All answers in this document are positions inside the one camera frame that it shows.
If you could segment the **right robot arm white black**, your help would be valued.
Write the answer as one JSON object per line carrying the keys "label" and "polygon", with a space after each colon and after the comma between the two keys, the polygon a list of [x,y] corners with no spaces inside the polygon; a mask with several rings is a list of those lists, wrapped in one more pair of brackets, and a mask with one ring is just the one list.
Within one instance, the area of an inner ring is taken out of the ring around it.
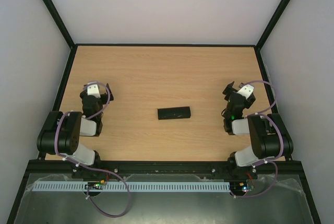
{"label": "right robot arm white black", "polygon": [[234,88],[234,82],[227,84],[222,94],[227,101],[222,110],[223,127],[232,136],[248,135],[250,146],[233,152],[228,158],[228,173],[239,178],[246,169],[255,170],[257,166],[268,164],[281,157],[290,156],[293,152],[293,142],[279,113],[265,114],[277,103],[255,113],[244,115],[256,98],[254,84],[274,86],[264,80],[253,80]]}

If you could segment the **controller board with leds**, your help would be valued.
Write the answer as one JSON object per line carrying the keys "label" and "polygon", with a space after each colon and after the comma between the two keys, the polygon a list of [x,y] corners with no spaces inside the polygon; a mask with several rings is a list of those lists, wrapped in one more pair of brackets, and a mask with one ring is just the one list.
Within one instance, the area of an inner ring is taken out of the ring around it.
{"label": "controller board with leds", "polygon": [[252,181],[230,182],[230,190],[234,193],[245,193],[252,191],[254,187],[255,183]]}
{"label": "controller board with leds", "polygon": [[84,190],[102,190],[107,185],[107,181],[102,180],[99,182],[87,182],[86,185],[83,186]]}

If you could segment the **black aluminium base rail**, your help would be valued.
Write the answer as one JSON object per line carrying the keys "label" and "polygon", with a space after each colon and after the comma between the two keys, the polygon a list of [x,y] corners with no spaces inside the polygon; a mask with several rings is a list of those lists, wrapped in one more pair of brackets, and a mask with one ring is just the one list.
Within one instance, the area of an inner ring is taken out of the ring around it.
{"label": "black aluminium base rail", "polygon": [[[255,168],[233,167],[227,161],[207,162],[153,162],[153,161],[101,161],[101,169],[114,172],[121,177],[133,174],[153,175],[196,175],[202,179],[236,181],[257,178],[260,174],[272,174],[275,169],[272,164],[264,164]],[[30,160],[25,177],[30,174],[69,174],[75,179],[95,180],[106,177],[105,172],[90,171],[76,168],[67,161],[60,160]]]}

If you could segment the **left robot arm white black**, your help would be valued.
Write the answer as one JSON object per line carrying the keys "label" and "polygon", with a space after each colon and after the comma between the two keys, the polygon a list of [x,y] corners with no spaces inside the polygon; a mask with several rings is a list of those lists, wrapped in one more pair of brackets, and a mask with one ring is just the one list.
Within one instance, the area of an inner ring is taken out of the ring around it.
{"label": "left robot arm white black", "polygon": [[98,137],[104,110],[114,100],[109,84],[97,81],[84,85],[80,93],[82,111],[51,111],[38,135],[37,149],[69,161],[75,167],[101,170],[100,155],[86,147],[80,137]]}

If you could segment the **black sunglasses case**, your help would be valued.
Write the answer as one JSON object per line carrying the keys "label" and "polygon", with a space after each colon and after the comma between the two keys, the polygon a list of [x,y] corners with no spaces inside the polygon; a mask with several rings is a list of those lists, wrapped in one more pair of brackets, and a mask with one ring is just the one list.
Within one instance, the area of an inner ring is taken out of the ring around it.
{"label": "black sunglasses case", "polygon": [[158,120],[189,119],[191,117],[190,107],[174,107],[157,109]]}

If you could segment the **right controller board with leds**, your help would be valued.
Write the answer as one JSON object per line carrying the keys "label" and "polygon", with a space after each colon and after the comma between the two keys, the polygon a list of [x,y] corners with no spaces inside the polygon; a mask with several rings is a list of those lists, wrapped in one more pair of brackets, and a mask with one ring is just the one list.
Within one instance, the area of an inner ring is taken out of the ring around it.
{"label": "right controller board with leds", "polygon": [[252,191],[254,187],[255,183],[252,181],[230,182],[230,190],[234,193],[245,193]]}

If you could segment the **left controller board with leds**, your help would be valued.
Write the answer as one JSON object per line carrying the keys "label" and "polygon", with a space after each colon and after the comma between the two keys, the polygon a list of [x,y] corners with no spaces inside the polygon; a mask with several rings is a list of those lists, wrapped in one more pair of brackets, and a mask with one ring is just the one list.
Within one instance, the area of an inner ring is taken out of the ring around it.
{"label": "left controller board with leds", "polygon": [[87,182],[86,185],[83,186],[84,190],[102,190],[107,185],[107,181],[102,180],[99,182]]}

